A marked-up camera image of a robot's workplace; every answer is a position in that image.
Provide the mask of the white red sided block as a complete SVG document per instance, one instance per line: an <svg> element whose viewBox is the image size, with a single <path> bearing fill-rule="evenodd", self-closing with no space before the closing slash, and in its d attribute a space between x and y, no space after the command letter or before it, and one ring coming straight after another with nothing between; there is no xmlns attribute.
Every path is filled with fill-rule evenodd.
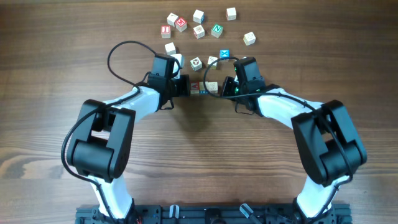
<svg viewBox="0 0 398 224"><path fill-rule="evenodd" d="M173 42L165 44L164 47L167 55L173 55L177 53L177 49Z"/></svg>

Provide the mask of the letter K white block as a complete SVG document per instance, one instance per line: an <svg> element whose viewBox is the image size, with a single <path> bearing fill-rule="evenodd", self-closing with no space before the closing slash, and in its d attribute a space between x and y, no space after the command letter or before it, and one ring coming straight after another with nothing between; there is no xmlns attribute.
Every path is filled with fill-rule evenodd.
<svg viewBox="0 0 398 224"><path fill-rule="evenodd" d="M218 93L218 83L217 82L208 82L207 89L210 93L217 94Z"/></svg>

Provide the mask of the red letter A block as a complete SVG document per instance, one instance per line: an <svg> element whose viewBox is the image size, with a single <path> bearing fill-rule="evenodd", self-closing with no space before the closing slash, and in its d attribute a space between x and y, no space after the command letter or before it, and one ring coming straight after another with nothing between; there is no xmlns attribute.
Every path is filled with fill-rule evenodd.
<svg viewBox="0 0 398 224"><path fill-rule="evenodd" d="M200 93L200 83L199 82L191 82L190 84L190 94L198 95Z"/></svg>

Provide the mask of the soccer ball picture block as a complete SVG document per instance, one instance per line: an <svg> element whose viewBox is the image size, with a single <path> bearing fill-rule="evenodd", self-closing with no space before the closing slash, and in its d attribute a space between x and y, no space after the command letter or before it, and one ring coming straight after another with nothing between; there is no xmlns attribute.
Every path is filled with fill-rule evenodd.
<svg viewBox="0 0 398 224"><path fill-rule="evenodd" d="M192 67L192 69L194 71L198 71L199 69L202 68L203 65L202 65L201 60L198 57L195 57L194 59L192 59L190 61L190 66Z"/></svg>

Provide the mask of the blue letter X block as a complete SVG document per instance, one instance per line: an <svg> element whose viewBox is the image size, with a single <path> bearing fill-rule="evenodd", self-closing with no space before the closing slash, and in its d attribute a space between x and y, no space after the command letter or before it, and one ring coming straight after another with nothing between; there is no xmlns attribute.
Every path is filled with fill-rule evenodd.
<svg viewBox="0 0 398 224"><path fill-rule="evenodd" d="M228 61L229 57L230 57L229 49L221 49L220 50L220 58L224 58L226 61Z"/></svg>

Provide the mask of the violin picture white block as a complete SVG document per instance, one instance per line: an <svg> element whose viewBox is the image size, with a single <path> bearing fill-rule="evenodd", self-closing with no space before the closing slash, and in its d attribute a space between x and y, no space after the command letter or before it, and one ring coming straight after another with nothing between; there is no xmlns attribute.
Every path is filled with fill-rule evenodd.
<svg viewBox="0 0 398 224"><path fill-rule="evenodd" d="M207 66L209 69L216 70L217 69L217 57L209 56Z"/></svg>

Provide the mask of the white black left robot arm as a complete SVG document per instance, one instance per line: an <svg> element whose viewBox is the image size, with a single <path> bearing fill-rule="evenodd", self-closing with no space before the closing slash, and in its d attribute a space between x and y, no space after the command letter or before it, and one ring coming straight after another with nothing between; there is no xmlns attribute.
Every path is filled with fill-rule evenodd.
<svg viewBox="0 0 398 224"><path fill-rule="evenodd" d="M123 177L134 125L189 94L189 76L180 74L182 67L182 54L156 54L152 70L128 93L108 101L86 100L63 142L63 165L74 167L72 174L91 184L107 222L126 221L135 209Z"/></svg>

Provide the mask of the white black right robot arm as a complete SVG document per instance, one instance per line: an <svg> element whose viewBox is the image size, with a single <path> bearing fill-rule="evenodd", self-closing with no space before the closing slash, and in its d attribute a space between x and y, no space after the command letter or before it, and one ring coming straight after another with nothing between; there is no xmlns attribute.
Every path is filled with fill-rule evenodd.
<svg viewBox="0 0 398 224"><path fill-rule="evenodd" d="M236 78L226 78L221 97L293 130L307 173L295 206L303 222L323 218L340 187L350 183L368 159L346 107L338 100L306 101L278 85L266 85L254 57L236 60L233 66Z"/></svg>

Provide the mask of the red letter I block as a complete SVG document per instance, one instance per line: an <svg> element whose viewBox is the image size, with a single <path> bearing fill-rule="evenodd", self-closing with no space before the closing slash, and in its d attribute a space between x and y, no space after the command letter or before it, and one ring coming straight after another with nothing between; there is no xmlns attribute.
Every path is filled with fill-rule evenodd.
<svg viewBox="0 0 398 224"><path fill-rule="evenodd" d="M171 28L170 26L161 26L161 37L163 39L171 38Z"/></svg>

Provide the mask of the yarn ball white block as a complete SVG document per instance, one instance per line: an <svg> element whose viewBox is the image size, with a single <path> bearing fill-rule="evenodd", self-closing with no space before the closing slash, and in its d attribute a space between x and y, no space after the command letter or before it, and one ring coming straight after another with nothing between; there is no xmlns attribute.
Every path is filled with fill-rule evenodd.
<svg viewBox="0 0 398 224"><path fill-rule="evenodd" d="M256 41L256 36L254 35L254 32L248 32L247 34L244 34L243 41L245 45L252 45Z"/></svg>

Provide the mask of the red letter M block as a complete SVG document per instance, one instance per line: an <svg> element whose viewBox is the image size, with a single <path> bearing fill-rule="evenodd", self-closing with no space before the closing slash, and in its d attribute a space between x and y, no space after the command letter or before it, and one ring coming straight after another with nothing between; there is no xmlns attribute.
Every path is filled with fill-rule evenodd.
<svg viewBox="0 0 398 224"><path fill-rule="evenodd" d="M183 32L186 28L187 28L187 22L184 18L179 17L176 21L175 21L175 28L179 31L179 32Z"/></svg>

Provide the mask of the shell picture white block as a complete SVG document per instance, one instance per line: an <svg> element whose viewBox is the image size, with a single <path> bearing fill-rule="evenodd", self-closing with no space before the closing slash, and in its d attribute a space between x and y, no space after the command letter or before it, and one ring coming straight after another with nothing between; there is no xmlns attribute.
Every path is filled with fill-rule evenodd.
<svg viewBox="0 0 398 224"><path fill-rule="evenodd" d="M205 30L202 25L198 25L198 26L194 27L193 33L197 39L200 39L205 36Z"/></svg>

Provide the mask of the plain white corner block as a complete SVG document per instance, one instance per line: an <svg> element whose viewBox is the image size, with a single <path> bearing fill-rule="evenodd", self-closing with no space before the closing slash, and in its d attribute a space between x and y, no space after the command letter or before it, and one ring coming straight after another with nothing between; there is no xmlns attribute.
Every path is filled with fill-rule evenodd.
<svg viewBox="0 0 398 224"><path fill-rule="evenodd" d="M178 15L174 14L174 13L170 13L167 16L167 23L168 25L175 27L175 22L179 19Z"/></svg>

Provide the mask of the green letter N block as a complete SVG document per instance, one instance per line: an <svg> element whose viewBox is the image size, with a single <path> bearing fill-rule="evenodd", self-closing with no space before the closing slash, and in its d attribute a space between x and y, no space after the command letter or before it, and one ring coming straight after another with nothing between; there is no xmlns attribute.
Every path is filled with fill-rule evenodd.
<svg viewBox="0 0 398 224"><path fill-rule="evenodd" d="M223 26L215 24L211 29L212 36L219 38L223 32Z"/></svg>

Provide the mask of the blue sided white block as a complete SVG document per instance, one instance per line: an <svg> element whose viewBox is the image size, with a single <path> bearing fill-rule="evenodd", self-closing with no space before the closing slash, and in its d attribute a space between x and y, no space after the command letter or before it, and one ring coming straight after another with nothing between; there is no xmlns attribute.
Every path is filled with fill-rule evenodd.
<svg viewBox="0 0 398 224"><path fill-rule="evenodd" d="M201 10L196 9L193 13L193 21L201 24L204 21L205 13Z"/></svg>

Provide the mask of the far white number block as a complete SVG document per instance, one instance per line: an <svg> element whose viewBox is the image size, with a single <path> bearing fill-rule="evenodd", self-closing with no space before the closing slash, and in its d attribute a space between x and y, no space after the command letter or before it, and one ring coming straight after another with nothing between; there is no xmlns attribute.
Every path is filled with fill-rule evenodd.
<svg viewBox="0 0 398 224"><path fill-rule="evenodd" d="M236 17L237 17L237 12L235 7L226 9L226 18L228 21L236 20Z"/></svg>

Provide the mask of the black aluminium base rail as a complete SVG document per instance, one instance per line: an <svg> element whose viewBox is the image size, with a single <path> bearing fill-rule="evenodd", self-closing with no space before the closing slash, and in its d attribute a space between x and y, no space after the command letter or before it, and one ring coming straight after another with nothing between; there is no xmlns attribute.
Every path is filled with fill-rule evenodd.
<svg viewBox="0 0 398 224"><path fill-rule="evenodd" d="M246 215L239 206L189 207L172 205L136 205L133 215L118 223L307 223L292 204L280 203L250 206L252 214ZM348 204L334 204L327 216L314 223L353 223ZM76 209L75 223L113 223L99 210L99 206Z"/></svg>

